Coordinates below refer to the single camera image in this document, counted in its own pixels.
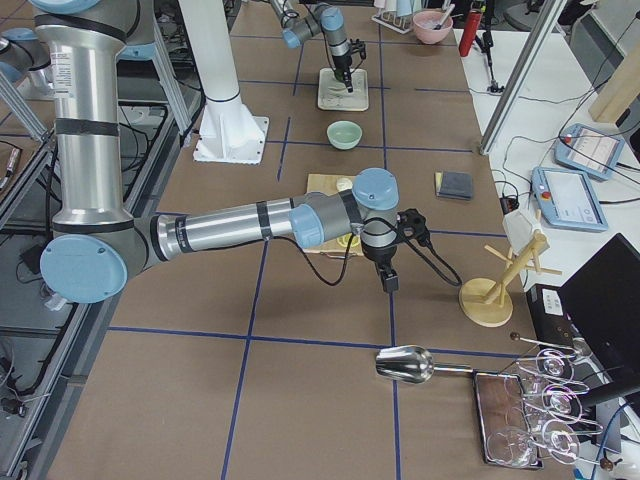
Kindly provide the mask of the white steamed bun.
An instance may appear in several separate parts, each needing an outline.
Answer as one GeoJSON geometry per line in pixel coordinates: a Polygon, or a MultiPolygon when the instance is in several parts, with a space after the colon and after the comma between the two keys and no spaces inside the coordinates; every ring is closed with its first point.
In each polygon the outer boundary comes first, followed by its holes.
{"type": "Polygon", "coordinates": [[[338,192],[350,190],[353,187],[352,180],[347,177],[341,177],[336,180],[336,189],[338,192]]]}

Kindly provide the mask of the light green bowl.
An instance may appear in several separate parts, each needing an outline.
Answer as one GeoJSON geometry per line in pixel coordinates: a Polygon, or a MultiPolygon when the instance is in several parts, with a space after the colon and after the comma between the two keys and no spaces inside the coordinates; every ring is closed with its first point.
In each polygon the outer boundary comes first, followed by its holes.
{"type": "Polygon", "coordinates": [[[331,123],[326,129],[329,143],[338,150],[351,150],[361,141],[363,131],[355,122],[340,120],[331,123]]]}

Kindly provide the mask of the pink mixing bowl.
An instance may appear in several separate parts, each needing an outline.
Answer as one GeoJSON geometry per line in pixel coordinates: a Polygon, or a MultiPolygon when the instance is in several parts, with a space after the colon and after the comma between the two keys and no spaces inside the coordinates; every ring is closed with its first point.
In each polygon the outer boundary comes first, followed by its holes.
{"type": "Polygon", "coordinates": [[[442,12],[432,10],[420,11],[413,15],[413,32],[421,43],[433,45],[447,37],[453,27],[453,19],[448,16],[441,22],[442,17],[442,12]]]}

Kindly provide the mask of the cream bear print tray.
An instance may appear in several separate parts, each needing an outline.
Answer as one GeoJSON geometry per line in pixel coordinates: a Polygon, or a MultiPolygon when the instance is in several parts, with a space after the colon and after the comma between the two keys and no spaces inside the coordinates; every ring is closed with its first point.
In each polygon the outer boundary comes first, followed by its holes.
{"type": "Polygon", "coordinates": [[[364,69],[352,73],[353,91],[335,79],[330,68],[319,72],[317,106],[321,110],[362,112],[369,108],[368,75],[364,69]]]}

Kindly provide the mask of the dish rack with cups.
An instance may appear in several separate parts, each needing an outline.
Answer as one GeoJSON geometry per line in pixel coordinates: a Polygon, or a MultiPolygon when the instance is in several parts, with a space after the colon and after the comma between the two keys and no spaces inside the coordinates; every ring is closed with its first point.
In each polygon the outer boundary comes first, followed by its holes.
{"type": "Polygon", "coordinates": [[[413,15],[424,7],[422,0],[375,0],[371,20],[394,32],[406,34],[412,30],[413,15]]]}

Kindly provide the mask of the steel scoop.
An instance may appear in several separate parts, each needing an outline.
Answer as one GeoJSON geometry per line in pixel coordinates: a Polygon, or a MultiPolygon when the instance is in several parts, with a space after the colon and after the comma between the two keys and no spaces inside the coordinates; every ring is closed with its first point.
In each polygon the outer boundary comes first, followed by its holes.
{"type": "Polygon", "coordinates": [[[432,353],[418,345],[381,349],[375,357],[376,372],[383,377],[410,384],[422,384],[434,374],[471,375],[469,365],[439,363],[432,353]]]}

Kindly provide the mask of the wooden mug tree stand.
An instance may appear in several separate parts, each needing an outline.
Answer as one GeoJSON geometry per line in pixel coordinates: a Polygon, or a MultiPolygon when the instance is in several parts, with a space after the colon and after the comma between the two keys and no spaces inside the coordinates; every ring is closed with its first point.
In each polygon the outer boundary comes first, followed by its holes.
{"type": "Polygon", "coordinates": [[[484,327],[505,325],[513,314],[513,302],[507,286],[523,270],[536,273],[561,275],[562,271],[541,266],[540,255],[549,248],[548,239],[541,229],[533,231],[529,242],[519,253],[510,247],[507,255],[485,245],[484,248],[505,263],[505,269],[497,280],[474,278],[466,281],[458,295],[460,307],[467,318],[484,327]]]}

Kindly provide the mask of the grey yellow folded cloth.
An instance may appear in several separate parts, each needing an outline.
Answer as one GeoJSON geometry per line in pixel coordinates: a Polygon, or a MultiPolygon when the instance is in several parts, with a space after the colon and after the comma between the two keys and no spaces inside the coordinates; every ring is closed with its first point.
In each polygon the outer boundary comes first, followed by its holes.
{"type": "Polygon", "coordinates": [[[437,171],[434,175],[438,197],[471,200],[474,195],[473,179],[469,173],[437,171]]]}

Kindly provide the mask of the bamboo cutting board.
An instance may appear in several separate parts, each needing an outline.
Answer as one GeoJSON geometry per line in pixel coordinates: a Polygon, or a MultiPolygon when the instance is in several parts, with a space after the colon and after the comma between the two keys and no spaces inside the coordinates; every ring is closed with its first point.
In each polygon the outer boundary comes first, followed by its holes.
{"type": "MultiPolygon", "coordinates": [[[[341,177],[355,180],[354,176],[347,175],[328,175],[328,174],[309,174],[307,178],[307,192],[320,192],[328,196],[339,193],[336,189],[336,180],[341,177]]],[[[347,248],[340,247],[336,239],[331,239],[321,245],[305,248],[304,252],[308,254],[320,254],[333,259],[343,259],[347,248]]],[[[354,249],[349,248],[350,256],[363,256],[361,239],[360,245],[354,249]]]]}

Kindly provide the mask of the white cup on stand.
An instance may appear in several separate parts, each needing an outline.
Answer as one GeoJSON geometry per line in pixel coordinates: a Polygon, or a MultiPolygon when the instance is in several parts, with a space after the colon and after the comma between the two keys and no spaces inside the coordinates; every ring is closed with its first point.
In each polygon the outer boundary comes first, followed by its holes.
{"type": "Polygon", "coordinates": [[[540,221],[530,212],[515,210],[503,218],[503,228],[512,250],[519,254],[533,238],[534,232],[541,229],[540,221]]]}

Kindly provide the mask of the near blue teach pendant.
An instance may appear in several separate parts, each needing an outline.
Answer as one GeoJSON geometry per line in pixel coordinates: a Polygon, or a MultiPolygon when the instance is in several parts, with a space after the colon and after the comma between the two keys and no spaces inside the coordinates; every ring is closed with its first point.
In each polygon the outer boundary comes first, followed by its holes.
{"type": "Polygon", "coordinates": [[[585,172],[535,167],[531,184],[542,215],[551,226],[590,232],[608,230],[608,222],[585,172]]]}

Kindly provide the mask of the blue teach pendant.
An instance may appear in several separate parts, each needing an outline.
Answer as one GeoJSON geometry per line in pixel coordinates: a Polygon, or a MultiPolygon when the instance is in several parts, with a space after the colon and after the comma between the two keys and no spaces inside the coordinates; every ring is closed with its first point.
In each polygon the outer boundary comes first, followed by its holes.
{"type": "Polygon", "coordinates": [[[576,123],[562,131],[556,140],[555,161],[583,171],[595,180],[605,181],[613,175],[625,144],[620,135],[576,123]]]}
{"type": "Polygon", "coordinates": [[[551,226],[590,232],[608,230],[608,222],[585,172],[535,167],[531,184],[542,215],[551,226]]]}

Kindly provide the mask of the dark tray with glass rack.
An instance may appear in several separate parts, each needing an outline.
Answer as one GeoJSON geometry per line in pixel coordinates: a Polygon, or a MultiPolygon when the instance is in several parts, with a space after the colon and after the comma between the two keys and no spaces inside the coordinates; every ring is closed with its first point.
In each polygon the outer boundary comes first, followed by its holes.
{"type": "Polygon", "coordinates": [[[590,387],[576,377],[590,350],[580,338],[568,345],[527,342],[536,353],[498,372],[472,373],[484,462],[522,470],[539,470],[545,459],[572,465],[580,440],[604,432],[582,403],[590,387]]]}

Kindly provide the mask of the far blue teach pendant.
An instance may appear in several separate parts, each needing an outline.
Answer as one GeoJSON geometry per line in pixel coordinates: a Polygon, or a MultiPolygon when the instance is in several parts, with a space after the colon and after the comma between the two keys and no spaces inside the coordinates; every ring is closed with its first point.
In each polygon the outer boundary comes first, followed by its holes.
{"type": "Polygon", "coordinates": [[[583,171],[595,180],[605,181],[613,175],[625,144],[620,135],[576,123],[562,131],[556,140],[555,161],[583,171]]]}

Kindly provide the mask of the aluminium frame post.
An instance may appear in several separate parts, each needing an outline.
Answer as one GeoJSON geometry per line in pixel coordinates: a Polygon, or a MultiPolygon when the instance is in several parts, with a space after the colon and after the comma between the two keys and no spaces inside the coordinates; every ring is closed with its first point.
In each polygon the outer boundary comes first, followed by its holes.
{"type": "Polygon", "coordinates": [[[567,3],[567,0],[546,1],[544,3],[479,144],[479,153],[481,155],[488,155],[496,144],[501,131],[506,126],[511,110],[515,106],[536,57],[544,46],[547,37],[553,31],[567,3]]]}

